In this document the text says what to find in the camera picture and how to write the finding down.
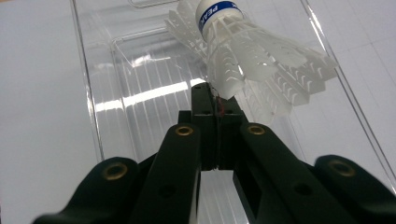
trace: shuttlecock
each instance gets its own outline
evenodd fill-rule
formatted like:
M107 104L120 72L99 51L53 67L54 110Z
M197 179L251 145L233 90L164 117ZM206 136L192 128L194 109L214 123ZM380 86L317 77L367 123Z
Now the shuttlecock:
M233 0L181 0L165 22L177 40L202 57L220 97L230 99L243 90L256 107L268 107L264 120L307 104L336 77L332 59L245 20Z

